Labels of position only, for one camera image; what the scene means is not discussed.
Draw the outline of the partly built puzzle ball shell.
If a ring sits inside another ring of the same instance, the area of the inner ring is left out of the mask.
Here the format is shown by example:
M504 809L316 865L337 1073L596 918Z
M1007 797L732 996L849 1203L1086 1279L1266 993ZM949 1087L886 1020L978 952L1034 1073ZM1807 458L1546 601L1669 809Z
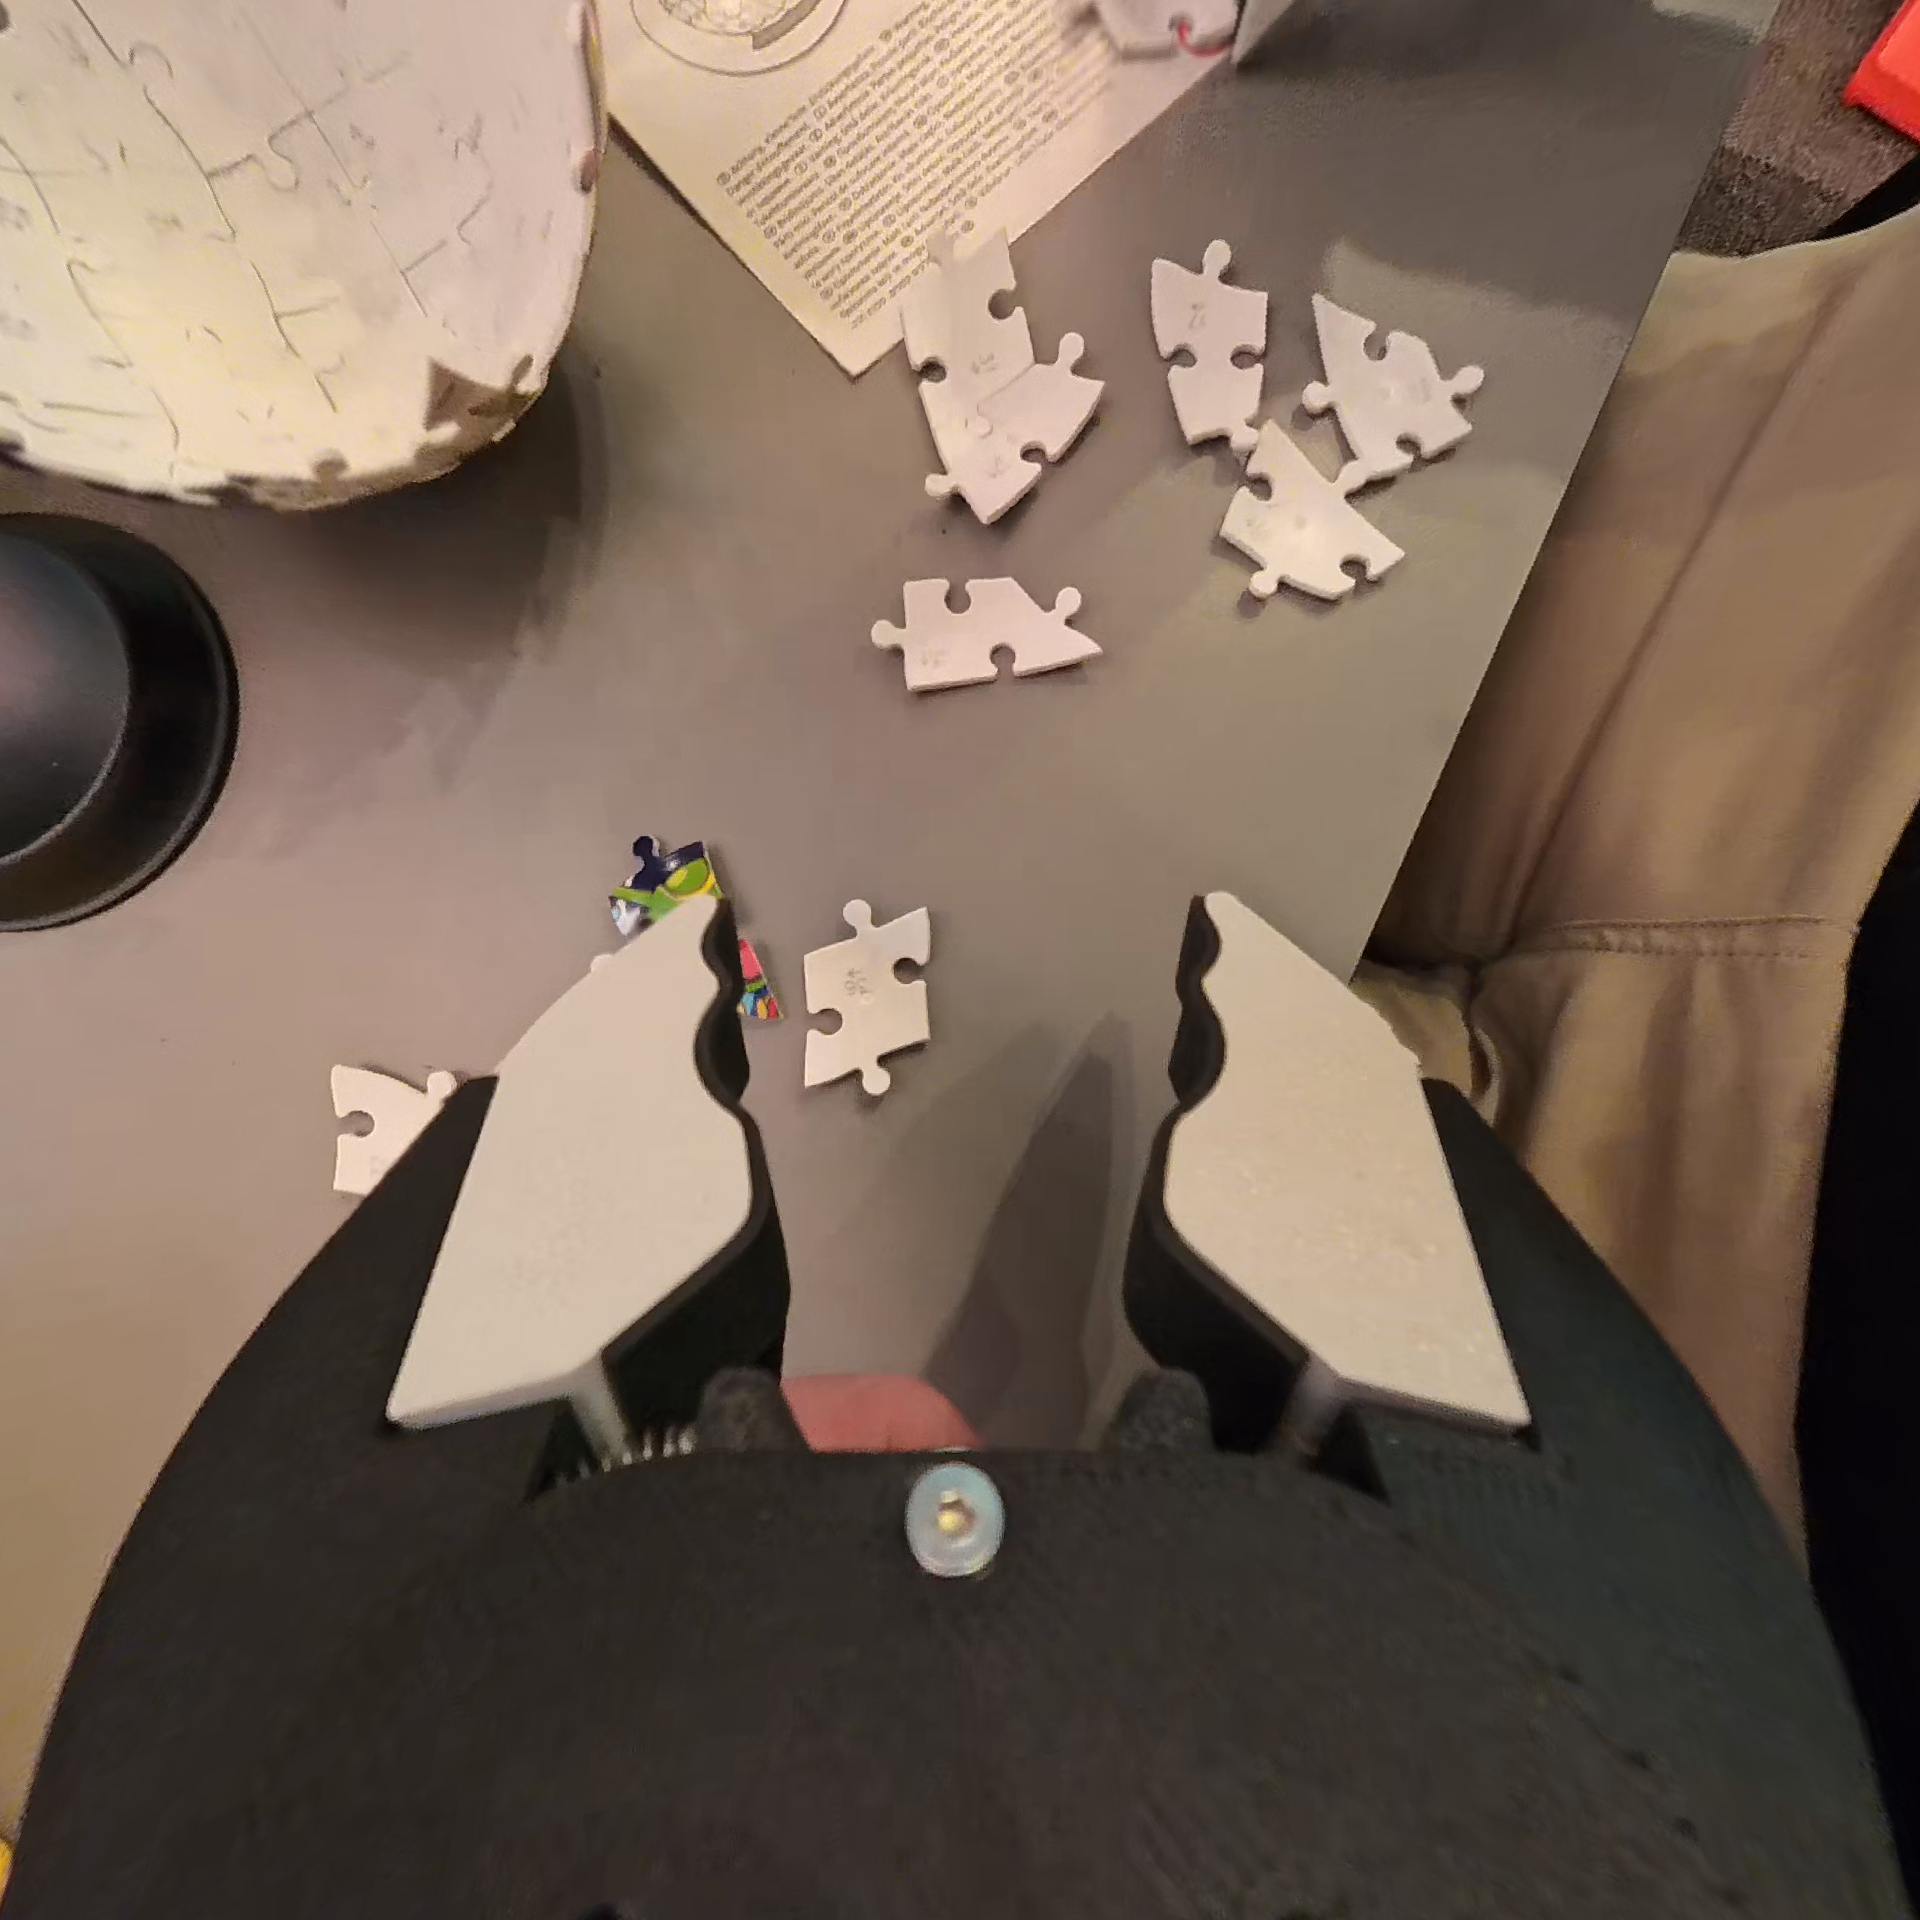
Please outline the partly built puzzle ball shell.
M334 511L547 393L608 152L596 3L5 3L5 461Z

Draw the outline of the green colourful puzzle piece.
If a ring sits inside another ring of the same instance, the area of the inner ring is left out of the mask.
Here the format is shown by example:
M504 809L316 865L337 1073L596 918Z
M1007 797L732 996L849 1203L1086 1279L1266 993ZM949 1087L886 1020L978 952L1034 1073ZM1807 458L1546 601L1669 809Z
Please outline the green colourful puzzle piece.
M710 845L702 839L669 845L645 833L634 839L634 873L610 888L610 929L621 941L630 941L690 897L726 897ZM782 1021L778 989L748 938L739 938L739 970L739 1012L750 1021Z

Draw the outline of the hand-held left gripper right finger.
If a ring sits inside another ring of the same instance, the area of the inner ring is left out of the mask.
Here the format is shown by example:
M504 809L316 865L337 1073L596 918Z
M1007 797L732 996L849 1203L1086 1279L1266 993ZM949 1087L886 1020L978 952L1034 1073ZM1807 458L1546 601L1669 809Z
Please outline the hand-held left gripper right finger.
M1522 1438L1414 1051L1230 893L1190 903L1175 1001L1120 1298L1211 1444L1319 1454L1350 1412Z

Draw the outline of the black puzzle ball stand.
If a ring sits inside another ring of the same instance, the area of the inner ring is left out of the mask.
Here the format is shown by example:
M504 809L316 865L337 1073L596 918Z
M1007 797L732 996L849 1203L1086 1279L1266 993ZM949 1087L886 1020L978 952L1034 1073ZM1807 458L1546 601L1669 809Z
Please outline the black puzzle ball stand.
M80 516L5 516L5 931L97 918L212 816L242 684L194 575Z

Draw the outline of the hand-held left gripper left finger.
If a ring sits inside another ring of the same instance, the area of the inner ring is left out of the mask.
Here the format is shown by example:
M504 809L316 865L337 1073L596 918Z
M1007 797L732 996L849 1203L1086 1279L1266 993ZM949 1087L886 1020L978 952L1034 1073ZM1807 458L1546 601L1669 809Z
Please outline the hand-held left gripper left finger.
M617 955L386 1175L419 1283L392 1426L561 1408L577 1434L667 1434L719 1378L782 1378L789 1266L732 904L682 904Z

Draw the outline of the white instruction leaflet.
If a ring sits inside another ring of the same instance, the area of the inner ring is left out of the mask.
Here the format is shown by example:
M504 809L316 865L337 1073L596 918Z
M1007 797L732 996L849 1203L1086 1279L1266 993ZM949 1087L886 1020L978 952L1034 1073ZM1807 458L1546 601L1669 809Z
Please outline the white instruction leaflet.
M901 344L929 245L1022 239L1228 64L1098 3L598 3L613 125L854 379Z

